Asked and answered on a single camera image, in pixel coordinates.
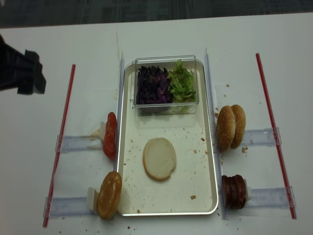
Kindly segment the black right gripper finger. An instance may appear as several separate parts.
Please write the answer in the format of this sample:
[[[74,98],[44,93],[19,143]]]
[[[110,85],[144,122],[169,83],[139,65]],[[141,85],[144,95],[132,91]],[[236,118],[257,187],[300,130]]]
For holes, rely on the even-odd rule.
[[[24,54],[0,39],[0,90],[17,89],[18,94],[44,94],[46,79],[39,55],[26,50]]]

